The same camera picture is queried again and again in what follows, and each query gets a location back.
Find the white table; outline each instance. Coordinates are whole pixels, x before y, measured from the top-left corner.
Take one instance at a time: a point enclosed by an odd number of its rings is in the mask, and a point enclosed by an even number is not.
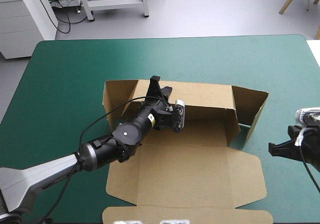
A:
[[[306,41],[312,51],[312,54],[320,67],[320,40],[307,40]]]

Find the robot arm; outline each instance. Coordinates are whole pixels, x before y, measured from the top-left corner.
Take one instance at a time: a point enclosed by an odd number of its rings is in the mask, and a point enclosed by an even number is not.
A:
[[[159,76],[150,79],[145,101],[135,116],[120,123],[106,136],[84,143],[78,152],[27,169],[0,168],[0,224],[20,223],[29,214],[37,195],[76,172],[94,171],[111,162],[127,161],[136,153],[141,140],[152,129],[172,128],[181,132],[185,104],[168,103],[172,88],[160,88]]]
[[[296,122],[300,125],[288,127],[290,140],[281,144],[269,143],[273,157],[305,161],[320,172],[320,107],[299,109]]]

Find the white label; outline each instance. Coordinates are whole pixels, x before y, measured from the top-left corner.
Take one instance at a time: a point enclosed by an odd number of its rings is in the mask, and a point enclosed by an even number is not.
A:
[[[154,115],[152,115],[152,114],[150,113],[150,114],[148,115],[148,118],[149,118],[149,120],[150,120],[150,122],[151,122],[152,127],[154,127],[155,124],[156,124],[156,119],[155,119]]]

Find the white cabinet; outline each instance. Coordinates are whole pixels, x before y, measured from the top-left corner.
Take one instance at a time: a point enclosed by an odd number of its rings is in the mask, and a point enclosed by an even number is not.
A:
[[[42,0],[53,23],[58,20]],[[54,40],[56,28],[39,0],[0,0],[0,52],[6,59],[30,57],[43,40]]]

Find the open cardboard box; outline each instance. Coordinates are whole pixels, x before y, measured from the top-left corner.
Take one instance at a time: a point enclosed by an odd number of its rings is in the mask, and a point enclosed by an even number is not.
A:
[[[267,195],[258,157],[228,147],[239,133],[239,123],[252,133],[268,93],[232,85],[160,81],[172,87],[170,103],[185,102],[185,127],[152,130],[135,156],[109,168],[108,194],[136,206],[108,207],[104,224],[138,220],[159,224],[162,220],[190,220],[191,224],[272,224],[263,210],[237,207]],[[106,112],[119,104],[145,96],[148,80],[106,81]],[[139,108],[131,102],[108,117],[111,128]]]

